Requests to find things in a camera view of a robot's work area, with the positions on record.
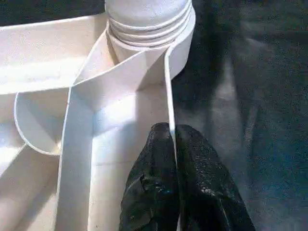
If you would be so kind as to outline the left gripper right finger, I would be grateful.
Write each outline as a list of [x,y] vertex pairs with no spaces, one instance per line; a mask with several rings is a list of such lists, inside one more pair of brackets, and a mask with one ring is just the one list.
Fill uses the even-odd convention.
[[181,230],[255,230],[228,169],[201,132],[177,125],[176,152]]

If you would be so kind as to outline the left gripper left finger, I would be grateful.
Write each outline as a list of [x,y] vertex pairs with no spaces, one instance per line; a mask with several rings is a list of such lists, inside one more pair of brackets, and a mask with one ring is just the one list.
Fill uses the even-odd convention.
[[121,231],[175,231],[180,211],[174,143],[168,123],[151,127],[129,172],[121,201]]

